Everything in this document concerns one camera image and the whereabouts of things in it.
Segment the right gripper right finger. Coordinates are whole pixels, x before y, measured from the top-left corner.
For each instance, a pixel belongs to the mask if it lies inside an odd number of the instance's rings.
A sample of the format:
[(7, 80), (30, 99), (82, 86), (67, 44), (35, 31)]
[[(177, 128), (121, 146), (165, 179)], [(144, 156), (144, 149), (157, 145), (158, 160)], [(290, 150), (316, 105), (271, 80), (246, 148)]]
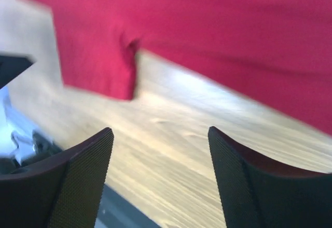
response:
[(227, 227), (331, 227), (331, 174), (281, 163), (210, 127)]

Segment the dark red t-shirt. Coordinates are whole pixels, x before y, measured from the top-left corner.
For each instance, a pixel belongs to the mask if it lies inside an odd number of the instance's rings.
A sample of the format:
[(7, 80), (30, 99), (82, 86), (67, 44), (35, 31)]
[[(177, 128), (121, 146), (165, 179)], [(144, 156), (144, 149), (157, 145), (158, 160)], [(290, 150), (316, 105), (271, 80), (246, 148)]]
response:
[(331, 0), (34, 0), (64, 84), (131, 100), (149, 50), (331, 134)]

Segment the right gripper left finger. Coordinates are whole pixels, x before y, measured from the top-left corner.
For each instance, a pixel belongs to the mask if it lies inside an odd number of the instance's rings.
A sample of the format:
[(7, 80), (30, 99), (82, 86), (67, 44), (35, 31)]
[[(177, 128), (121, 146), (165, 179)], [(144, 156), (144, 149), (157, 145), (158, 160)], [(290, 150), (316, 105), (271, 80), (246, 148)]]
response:
[(1, 158), (1, 227), (94, 227), (114, 135), (104, 128), (64, 151)]

